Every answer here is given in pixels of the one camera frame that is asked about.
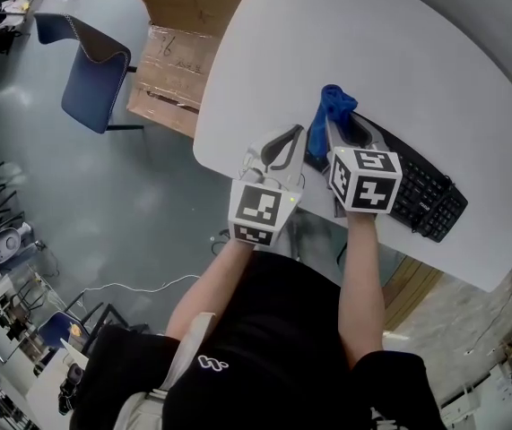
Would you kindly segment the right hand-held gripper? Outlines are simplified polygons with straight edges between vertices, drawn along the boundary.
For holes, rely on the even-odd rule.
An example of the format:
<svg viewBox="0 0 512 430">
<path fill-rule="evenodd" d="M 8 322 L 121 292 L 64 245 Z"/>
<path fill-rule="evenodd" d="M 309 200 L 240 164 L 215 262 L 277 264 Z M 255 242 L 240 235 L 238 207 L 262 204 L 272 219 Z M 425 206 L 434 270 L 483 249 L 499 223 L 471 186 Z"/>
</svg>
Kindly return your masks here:
<svg viewBox="0 0 512 430">
<path fill-rule="evenodd" d="M 388 151 L 380 130 L 364 116 L 350 114 L 343 135 L 337 123 L 328 118 L 325 134 L 332 151 L 328 186 L 342 207 L 346 211 L 389 213 L 403 171 L 398 155 Z"/>
</svg>

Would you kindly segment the person's left forearm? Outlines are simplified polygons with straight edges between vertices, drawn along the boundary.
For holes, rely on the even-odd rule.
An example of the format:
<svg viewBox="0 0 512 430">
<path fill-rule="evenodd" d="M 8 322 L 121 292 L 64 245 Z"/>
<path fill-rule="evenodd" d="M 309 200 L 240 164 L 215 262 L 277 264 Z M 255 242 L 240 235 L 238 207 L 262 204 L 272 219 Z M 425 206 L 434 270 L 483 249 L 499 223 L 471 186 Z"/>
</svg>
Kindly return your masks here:
<svg viewBox="0 0 512 430">
<path fill-rule="evenodd" d="M 180 299 L 169 318 L 165 335 L 182 340 L 200 313 L 211 313 L 219 319 L 240 283 L 253 251 L 252 244 L 231 239 Z"/>
</svg>

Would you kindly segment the blue chair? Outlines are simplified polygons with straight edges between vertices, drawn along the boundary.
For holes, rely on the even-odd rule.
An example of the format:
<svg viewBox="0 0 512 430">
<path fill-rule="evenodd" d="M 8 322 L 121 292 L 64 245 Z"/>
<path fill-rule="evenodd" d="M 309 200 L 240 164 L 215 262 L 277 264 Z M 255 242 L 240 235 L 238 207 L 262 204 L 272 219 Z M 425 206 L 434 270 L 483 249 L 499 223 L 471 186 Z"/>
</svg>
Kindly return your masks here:
<svg viewBox="0 0 512 430">
<path fill-rule="evenodd" d="M 78 43 L 61 108 L 91 131 L 115 130 L 110 119 L 126 75 L 132 71 L 129 48 L 65 13 L 36 13 L 40 44 L 70 39 Z"/>
<path fill-rule="evenodd" d="M 38 328 L 43 344 L 50 348 L 63 348 L 62 340 L 65 340 L 87 356 L 92 340 L 91 330 L 86 323 L 102 306 L 103 304 L 99 303 L 83 318 L 72 315 L 69 310 L 54 312 Z"/>
</svg>

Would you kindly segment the small cardboard box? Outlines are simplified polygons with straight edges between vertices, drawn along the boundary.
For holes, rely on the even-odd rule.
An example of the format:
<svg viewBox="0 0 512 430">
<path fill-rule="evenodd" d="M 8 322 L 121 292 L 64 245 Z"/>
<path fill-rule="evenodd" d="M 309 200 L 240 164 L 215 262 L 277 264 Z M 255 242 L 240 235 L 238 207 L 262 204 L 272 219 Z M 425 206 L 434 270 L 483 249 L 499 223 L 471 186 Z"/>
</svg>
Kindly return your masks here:
<svg viewBox="0 0 512 430">
<path fill-rule="evenodd" d="M 141 61 L 136 67 L 127 110 L 195 138 L 207 76 L 181 63 Z"/>
</svg>

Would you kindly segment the black keyboard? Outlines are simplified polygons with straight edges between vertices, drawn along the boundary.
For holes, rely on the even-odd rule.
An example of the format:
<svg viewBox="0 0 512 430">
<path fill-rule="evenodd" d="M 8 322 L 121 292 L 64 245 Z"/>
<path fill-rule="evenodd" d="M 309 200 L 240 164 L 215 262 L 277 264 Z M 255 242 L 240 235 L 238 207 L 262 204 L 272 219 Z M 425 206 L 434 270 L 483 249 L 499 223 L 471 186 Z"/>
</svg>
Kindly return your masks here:
<svg viewBox="0 0 512 430">
<path fill-rule="evenodd" d="M 403 171 L 393 208 L 387 214 L 413 233 L 440 243 L 459 220 L 468 201 L 450 177 L 441 173 L 407 143 L 372 123 L 382 133 L 388 151 L 398 155 Z M 331 155 L 332 150 L 328 150 L 325 158 L 316 159 L 306 150 L 305 156 L 306 163 L 325 176 L 330 191 L 328 177 Z M 334 196 L 334 215 L 344 217 L 346 212 Z"/>
</svg>

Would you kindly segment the wooden slatted crate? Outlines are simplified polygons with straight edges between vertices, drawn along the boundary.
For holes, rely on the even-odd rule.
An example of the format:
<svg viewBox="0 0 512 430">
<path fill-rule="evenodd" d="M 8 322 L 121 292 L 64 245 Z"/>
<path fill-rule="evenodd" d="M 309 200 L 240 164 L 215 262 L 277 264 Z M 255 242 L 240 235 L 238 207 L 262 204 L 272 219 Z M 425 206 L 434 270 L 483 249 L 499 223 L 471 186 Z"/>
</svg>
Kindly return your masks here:
<svg viewBox="0 0 512 430">
<path fill-rule="evenodd" d="M 394 331 L 434 289 L 443 272 L 417 261 L 403 258 L 391 279 L 383 287 L 385 301 L 384 328 Z"/>
</svg>

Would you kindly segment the blue cloth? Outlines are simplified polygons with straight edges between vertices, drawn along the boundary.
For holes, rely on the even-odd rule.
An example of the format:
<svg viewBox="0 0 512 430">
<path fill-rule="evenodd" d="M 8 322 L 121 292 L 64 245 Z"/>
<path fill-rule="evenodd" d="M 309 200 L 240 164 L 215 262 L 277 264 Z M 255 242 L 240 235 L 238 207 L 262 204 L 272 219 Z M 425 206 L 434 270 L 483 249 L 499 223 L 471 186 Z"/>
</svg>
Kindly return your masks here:
<svg viewBox="0 0 512 430">
<path fill-rule="evenodd" d="M 325 158 L 328 152 L 325 124 L 334 122 L 342 131 L 351 129 L 351 113 L 358 101 L 335 84 L 327 84 L 321 90 L 316 115 L 308 130 L 308 153 L 316 159 Z"/>
</svg>

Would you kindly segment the person's right forearm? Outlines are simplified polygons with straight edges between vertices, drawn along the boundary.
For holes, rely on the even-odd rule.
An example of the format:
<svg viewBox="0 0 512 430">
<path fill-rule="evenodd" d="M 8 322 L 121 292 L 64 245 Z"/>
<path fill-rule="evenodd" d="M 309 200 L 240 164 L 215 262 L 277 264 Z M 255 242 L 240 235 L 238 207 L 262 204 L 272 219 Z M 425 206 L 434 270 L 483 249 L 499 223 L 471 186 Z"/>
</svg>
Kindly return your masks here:
<svg viewBox="0 0 512 430">
<path fill-rule="evenodd" d="M 349 366 L 383 348 L 385 302 L 379 279 L 375 217 L 349 212 L 338 332 Z"/>
</svg>

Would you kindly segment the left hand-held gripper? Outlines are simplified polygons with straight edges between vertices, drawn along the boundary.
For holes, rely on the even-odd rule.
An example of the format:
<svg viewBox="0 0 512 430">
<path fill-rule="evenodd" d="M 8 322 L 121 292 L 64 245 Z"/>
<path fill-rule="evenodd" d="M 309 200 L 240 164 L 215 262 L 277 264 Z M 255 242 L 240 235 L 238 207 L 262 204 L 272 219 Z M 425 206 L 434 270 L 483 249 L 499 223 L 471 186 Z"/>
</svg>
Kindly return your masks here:
<svg viewBox="0 0 512 430">
<path fill-rule="evenodd" d="M 276 243 L 301 201 L 306 146 L 305 128 L 287 125 L 248 147 L 239 178 L 231 185 L 232 238 L 259 246 Z"/>
</svg>

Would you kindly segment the person's legs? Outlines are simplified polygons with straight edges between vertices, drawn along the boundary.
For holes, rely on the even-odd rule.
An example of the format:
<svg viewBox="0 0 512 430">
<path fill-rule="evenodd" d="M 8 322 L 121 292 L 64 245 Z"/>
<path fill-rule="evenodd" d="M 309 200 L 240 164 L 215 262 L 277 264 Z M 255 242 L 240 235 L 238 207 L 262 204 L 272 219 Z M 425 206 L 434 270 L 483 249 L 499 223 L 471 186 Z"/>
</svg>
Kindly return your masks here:
<svg viewBox="0 0 512 430">
<path fill-rule="evenodd" d="M 317 215 L 297 209 L 287 225 L 291 257 L 323 277 L 340 285 L 343 275 L 337 264 L 327 222 Z"/>
</svg>

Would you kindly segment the person's black shirt torso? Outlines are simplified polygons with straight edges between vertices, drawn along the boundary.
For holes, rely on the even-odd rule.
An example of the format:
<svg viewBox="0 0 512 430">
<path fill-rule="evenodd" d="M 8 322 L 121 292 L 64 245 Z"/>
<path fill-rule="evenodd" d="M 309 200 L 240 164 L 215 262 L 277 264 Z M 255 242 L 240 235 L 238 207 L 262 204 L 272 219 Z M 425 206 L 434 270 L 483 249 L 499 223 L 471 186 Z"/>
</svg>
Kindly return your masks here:
<svg viewBox="0 0 512 430">
<path fill-rule="evenodd" d="M 444 430 L 420 357 L 378 351 L 348 364 L 339 295 L 300 262 L 254 253 L 170 388 L 162 430 Z"/>
</svg>

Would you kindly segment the white round floor robot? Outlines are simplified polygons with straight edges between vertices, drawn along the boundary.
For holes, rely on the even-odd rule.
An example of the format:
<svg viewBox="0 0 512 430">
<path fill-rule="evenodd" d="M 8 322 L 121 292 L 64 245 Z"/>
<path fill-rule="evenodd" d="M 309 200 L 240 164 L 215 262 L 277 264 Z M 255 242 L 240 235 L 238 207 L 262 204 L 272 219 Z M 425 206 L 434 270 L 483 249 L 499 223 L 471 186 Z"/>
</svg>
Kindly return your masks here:
<svg viewBox="0 0 512 430">
<path fill-rule="evenodd" d="M 12 259 L 20 250 L 22 239 L 32 232 L 32 227 L 23 222 L 19 228 L 5 228 L 0 231 L 0 264 Z"/>
</svg>

